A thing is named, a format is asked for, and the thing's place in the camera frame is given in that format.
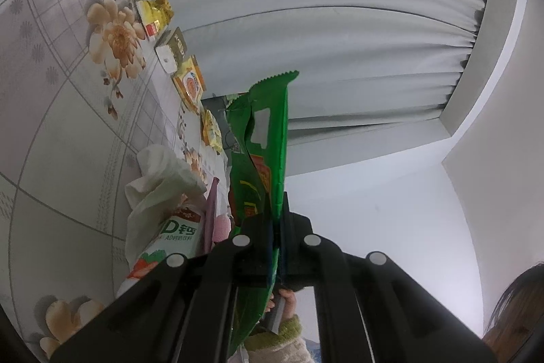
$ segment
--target white curtain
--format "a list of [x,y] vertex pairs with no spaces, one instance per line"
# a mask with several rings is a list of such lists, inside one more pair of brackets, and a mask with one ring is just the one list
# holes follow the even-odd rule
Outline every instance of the white curtain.
[[289,142],[434,118],[477,36],[485,0],[172,0],[208,87],[246,91],[297,69]]

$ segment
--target plastic packaging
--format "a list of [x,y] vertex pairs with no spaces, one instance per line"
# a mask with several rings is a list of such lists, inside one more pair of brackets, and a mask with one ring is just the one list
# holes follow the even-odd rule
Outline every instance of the plastic packaging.
[[188,259],[195,257],[202,238],[203,217],[202,209],[191,201],[177,207],[160,228],[159,235],[140,255],[116,296],[119,297],[129,290],[174,252],[183,254]]
[[202,114],[202,141],[214,148],[218,153],[223,151],[223,143],[221,141],[221,130],[217,124],[216,118],[211,114],[210,110],[206,110]]
[[180,27],[165,31],[155,46],[159,62],[169,74],[178,71],[186,51],[187,44]]
[[187,108],[199,114],[202,108],[200,99],[206,91],[206,84],[194,55],[182,62],[172,81]]
[[140,13],[145,33],[150,40],[155,40],[173,17],[172,6],[168,0],[138,1],[136,8]]
[[[297,76],[298,71],[290,71],[262,80],[227,110],[227,120],[237,141],[232,151],[231,209],[236,213],[238,226],[232,235],[239,232],[246,217],[262,213],[267,202],[271,218],[280,218],[287,151],[287,85]],[[278,261],[278,249],[272,248],[270,241],[268,287],[239,289],[230,354],[249,336],[265,312]]]

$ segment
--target green snack bag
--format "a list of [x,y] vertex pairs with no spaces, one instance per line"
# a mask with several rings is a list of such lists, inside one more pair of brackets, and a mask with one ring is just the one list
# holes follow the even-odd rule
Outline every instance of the green snack bag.
[[[231,209],[238,225],[233,235],[246,217],[262,213],[267,201],[272,219],[279,220],[287,151],[287,85],[297,76],[298,71],[290,71],[262,80],[227,110],[227,120],[238,142],[231,170]],[[272,251],[270,244],[267,288],[243,287],[238,291],[230,355],[265,312],[275,283],[278,255],[278,249]]]
[[246,217],[261,213],[265,205],[265,187],[245,146],[245,133],[251,120],[249,95],[238,97],[230,105],[227,120],[237,140],[231,155],[231,187],[234,197],[231,209],[239,228]]
[[246,132],[249,151],[265,191],[270,195],[272,218],[279,220],[284,204],[285,157],[287,154],[287,84],[298,71],[261,80],[249,89],[252,123]]

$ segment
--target white towel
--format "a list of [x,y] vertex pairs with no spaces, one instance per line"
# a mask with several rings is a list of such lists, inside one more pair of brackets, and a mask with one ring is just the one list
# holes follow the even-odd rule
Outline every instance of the white towel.
[[142,177],[125,185],[132,212],[127,221],[124,255],[132,268],[141,252],[157,237],[159,228],[182,194],[196,197],[206,192],[202,180],[185,160],[162,145],[150,145],[138,155]]

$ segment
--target knitted sleeve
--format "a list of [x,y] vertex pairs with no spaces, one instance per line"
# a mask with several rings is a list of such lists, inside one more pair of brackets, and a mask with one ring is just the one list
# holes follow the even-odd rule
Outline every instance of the knitted sleeve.
[[278,335],[272,332],[252,335],[244,343],[249,363],[314,363],[301,332],[299,318],[294,316],[279,326]]

